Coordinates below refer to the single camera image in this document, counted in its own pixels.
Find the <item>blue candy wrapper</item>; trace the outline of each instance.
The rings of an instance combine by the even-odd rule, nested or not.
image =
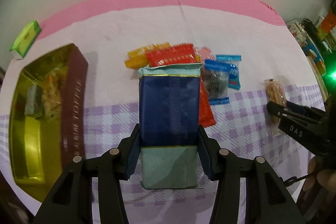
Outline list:
[[[230,64],[206,59],[202,70],[202,79],[210,105],[228,104],[228,72]]]
[[[242,60],[241,55],[230,55],[230,54],[216,54],[216,61],[225,62],[226,64],[231,65],[229,71],[229,84],[228,87],[231,89],[239,90],[239,69],[238,63]]]

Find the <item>gold tin box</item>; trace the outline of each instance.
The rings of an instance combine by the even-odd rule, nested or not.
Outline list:
[[[33,61],[19,76],[9,118],[11,167],[16,184],[40,202],[73,157],[85,156],[83,103],[87,68],[80,50],[70,44]],[[47,100],[42,100],[42,111],[28,116],[25,108],[29,89],[35,86],[43,90],[55,69],[63,77],[58,112],[50,115]]]

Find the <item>purple plaid tablecloth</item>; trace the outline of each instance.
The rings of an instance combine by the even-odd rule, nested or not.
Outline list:
[[[324,109],[318,85],[285,87],[287,100]],[[215,138],[222,148],[240,157],[253,159],[262,155],[273,166],[281,164],[301,146],[285,134],[274,136],[266,115],[265,91],[238,92],[230,96],[230,104],[212,106],[217,124],[206,128],[209,137]],[[0,157],[9,161],[8,119],[0,116]],[[84,143],[87,158],[100,156],[117,147],[122,138],[128,137],[138,122],[138,103],[98,106],[84,111]],[[140,185],[141,167],[138,161],[134,175],[121,181],[126,210],[131,207],[169,206],[170,204],[208,201],[216,194],[217,183],[210,182],[199,163],[198,183],[201,189],[145,190]],[[93,217],[99,222],[97,180],[93,180]],[[245,182],[241,183],[241,206],[245,204]]]

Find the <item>screw head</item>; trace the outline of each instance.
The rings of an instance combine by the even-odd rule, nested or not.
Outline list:
[[[256,158],[256,161],[259,162],[260,164],[263,164],[265,162],[265,159],[263,157],[261,157],[261,156],[258,156]]]
[[[110,154],[111,155],[118,155],[119,154],[119,149],[118,148],[112,148],[110,150]]]
[[[229,150],[227,149],[220,149],[219,153],[223,156],[227,156],[229,155]]]
[[[81,160],[82,160],[81,156],[74,156],[72,159],[73,162],[80,162]]]

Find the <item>snack package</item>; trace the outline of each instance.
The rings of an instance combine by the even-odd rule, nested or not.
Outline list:
[[[230,55],[230,54],[216,54],[216,61],[225,62],[231,65],[231,69],[229,71],[229,85],[228,87],[231,89],[239,90],[239,69],[238,64],[242,60],[241,55]]]
[[[302,26],[299,22],[294,22],[293,24],[288,26],[289,31],[294,36],[295,40],[298,42],[300,47],[305,47],[307,45],[307,32],[305,31],[304,26]]]
[[[138,70],[141,185],[146,189],[197,187],[201,65]]]
[[[34,119],[43,115],[42,88],[34,84],[28,88],[25,106],[25,116]]]
[[[268,79],[265,80],[264,85],[268,101],[275,102],[282,106],[287,106],[284,88],[279,81]],[[280,119],[272,115],[272,122],[276,125],[272,131],[277,135],[280,133],[280,130],[278,129]]]
[[[48,119],[58,117],[62,110],[61,90],[65,83],[66,67],[55,68],[46,74],[42,86],[44,113]]]
[[[202,77],[199,79],[199,124],[203,128],[216,124]]]
[[[205,60],[202,79],[209,98],[210,105],[228,104],[227,96],[228,72],[230,64],[215,60]]]
[[[161,64],[199,62],[195,56],[193,44],[180,44],[167,49],[149,52],[147,58],[152,67],[160,66]],[[199,124],[204,128],[216,124],[202,78],[200,79],[199,87]]]
[[[139,69],[141,67],[145,67],[149,64],[149,61],[146,57],[147,52],[151,52],[153,50],[160,50],[163,48],[170,47],[168,42],[162,44],[152,44],[145,47],[138,48],[136,50],[128,52],[128,60],[125,61],[126,68],[130,69]]]
[[[179,44],[162,50],[155,50],[147,53],[146,56],[151,67],[197,62],[193,44]]]
[[[208,47],[195,48],[196,57],[199,56],[199,62],[204,63],[206,59],[216,60],[215,56],[212,54]]]

